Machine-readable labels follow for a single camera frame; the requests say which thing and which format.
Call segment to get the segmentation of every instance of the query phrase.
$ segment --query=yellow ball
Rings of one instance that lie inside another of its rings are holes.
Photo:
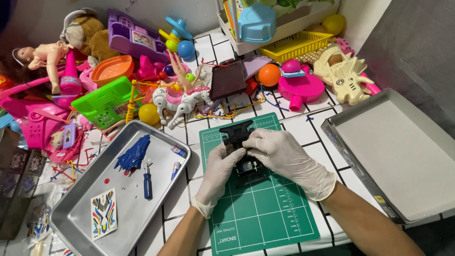
[[[322,21],[322,26],[327,33],[336,36],[344,28],[344,17],[338,14],[329,15]]]
[[[139,118],[148,125],[154,125],[160,121],[157,110],[158,107],[152,103],[144,104],[139,108]]]
[[[167,40],[165,44],[171,52],[177,52],[177,44],[174,41]]]

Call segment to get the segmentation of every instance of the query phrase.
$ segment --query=orange ball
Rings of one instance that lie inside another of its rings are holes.
[[[259,70],[259,80],[264,86],[276,85],[280,77],[280,69],[274,64],[267,64]]]

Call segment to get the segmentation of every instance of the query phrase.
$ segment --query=purple toy house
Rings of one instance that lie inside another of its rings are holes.
[[[135,58],[145,55],[152,62],[169,62],[166,45],[161,42],[160,34],[121,11],[107,9],[109,15],[109,47]]]

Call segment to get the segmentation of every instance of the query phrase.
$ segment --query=metal tray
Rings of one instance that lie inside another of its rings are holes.
[[[114,169],[117,157],[125,153],[140,137],[150,134],[150,145],[142,161],[142,168],[130,176],[123,175],[120,167]],[[182,158],[171,151],[175,146],[187,152]],[[74,183],[54,207],[50,225],[63,242],[78,256],[127,256],[134,248],[166,196],[184,173],[182,170],[191,157],[191,149],[177,139],[137,120],[129,122],[112,140],[92,165]],[[144,199],[144,168],[151,158],[151,200]],[[182,164],[171,181],[174,162]],[[92,242],[90,199],[116,188],[116,231]]]

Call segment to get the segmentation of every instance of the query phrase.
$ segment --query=orange plastic bowl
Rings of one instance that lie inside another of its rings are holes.
[[[259,70],[259,80],[264,86],[274,86],[281,77],[280,69],[274,64],[267,64]]]
[[[93,70],[90,79],[101,87],[122,76],[129,77],[133,70],[134,62],[131,56],[117,56],[98,64]]]

